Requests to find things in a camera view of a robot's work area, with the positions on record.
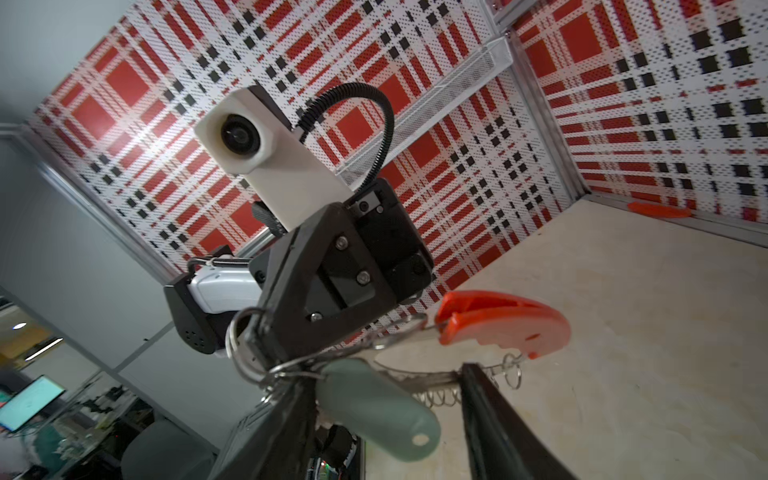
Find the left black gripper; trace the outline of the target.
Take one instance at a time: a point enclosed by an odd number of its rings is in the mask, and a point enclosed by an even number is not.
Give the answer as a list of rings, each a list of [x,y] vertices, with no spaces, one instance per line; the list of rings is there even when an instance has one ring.
[[[270,369],[336,345],[418,299],[433,268],[393,188],[378,178],[251,260],[262,292],[245,329],[246,358]]]

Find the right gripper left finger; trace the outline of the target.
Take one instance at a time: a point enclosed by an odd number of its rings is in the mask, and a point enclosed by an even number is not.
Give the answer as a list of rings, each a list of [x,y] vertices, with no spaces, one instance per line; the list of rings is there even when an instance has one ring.
[[[304,479],[315,452],[315,381],[293,379],[233,429],[211,479]]]

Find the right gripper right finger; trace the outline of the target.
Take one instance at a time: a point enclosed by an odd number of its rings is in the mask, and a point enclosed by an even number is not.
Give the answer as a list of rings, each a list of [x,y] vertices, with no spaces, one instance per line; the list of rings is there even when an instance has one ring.
[[[459,386],[473,479],[575,479],[479,365],[462,365]]]

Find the small key with teal tag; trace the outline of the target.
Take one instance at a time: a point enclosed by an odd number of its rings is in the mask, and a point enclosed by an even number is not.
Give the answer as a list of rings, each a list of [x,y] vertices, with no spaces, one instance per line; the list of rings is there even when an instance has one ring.
[[[366,443],[405,463],[458,450],[458,374],[378,370],[358,358],[319,370],[319,410]]]

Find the grey key organizer red handle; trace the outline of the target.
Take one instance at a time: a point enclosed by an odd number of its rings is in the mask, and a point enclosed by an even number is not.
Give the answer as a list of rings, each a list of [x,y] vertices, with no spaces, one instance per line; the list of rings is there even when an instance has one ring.
[[[260,313],[254,307],[236,313],[225,335],[225,350],[238,373],[265,391],[263,400],[276,396],[278,384],[293,377],[319,380],[320,368],[333,360],[357,358],[368,362],[385,378],[395,381],[416,400],[433,407],[451,407],[461,402],[457,370],[415,372],[389,367],[376,357],[386,349],[419,341],[436,341],[447,347],[466,341],[496,346],[505,351],[500,363],[482,366],[490,380],[504,377],[517,390],[522,385],[521,365],[564,349],[572,328],[565,316],[543,303],[493,291],[457,291],[443,298],[435,316],[408,315],[388,326],[370,330],[348,346],[329,348],[277,364],[262,366],[256,353],[240,340],[240,321]]]

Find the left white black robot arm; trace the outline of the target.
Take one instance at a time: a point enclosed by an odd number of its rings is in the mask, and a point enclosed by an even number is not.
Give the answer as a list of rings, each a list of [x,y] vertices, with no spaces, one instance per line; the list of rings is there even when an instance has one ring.
[[[384,117],[373,164],[354,188],[305,144],[324,114],[352,99],[373,102]],[[218,166],[254,189],[253,217],[274,241],[250,258],[227,246],[193,257],[165,286],[188,346],[269,369],[336,345],[422,295],[433,258],[380,175],[394,133],[388,97],[359,82],[322,93],[296,123],[252,86],[230,93],[195,125],[197,141]]]

